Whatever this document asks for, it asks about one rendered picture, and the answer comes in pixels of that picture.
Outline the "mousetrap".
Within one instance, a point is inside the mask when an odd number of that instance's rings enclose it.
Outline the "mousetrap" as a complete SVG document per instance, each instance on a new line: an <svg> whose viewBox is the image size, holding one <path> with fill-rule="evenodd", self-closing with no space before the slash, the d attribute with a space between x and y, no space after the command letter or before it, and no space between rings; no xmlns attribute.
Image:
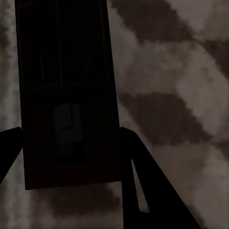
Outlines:
<svg viewBox="0 0 229 229"><path fill-rule="evenodd" d="M25 189L122 181L106 0L15 0Z"/></svg>

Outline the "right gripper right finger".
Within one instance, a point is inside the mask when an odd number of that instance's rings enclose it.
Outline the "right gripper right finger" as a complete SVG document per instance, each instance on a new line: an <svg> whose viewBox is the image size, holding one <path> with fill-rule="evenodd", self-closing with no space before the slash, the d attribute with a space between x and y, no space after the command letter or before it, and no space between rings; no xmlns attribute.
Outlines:
<svg viewBox="0 0 229 229"><path fill-rule="evenodd" d="M201 229L136 132L120 128L124 229ZM150 213L139 210L133 160Z"/></svg>

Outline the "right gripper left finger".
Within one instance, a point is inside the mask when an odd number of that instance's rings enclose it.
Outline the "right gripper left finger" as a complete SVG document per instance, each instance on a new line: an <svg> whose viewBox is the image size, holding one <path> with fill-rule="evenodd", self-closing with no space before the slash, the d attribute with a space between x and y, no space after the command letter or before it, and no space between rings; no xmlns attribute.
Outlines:
<svg viewBox="0 0 229 229"><path fill-rule="evenodd" d="M0 132L0 184L22 148L21 127Z"/></svg>

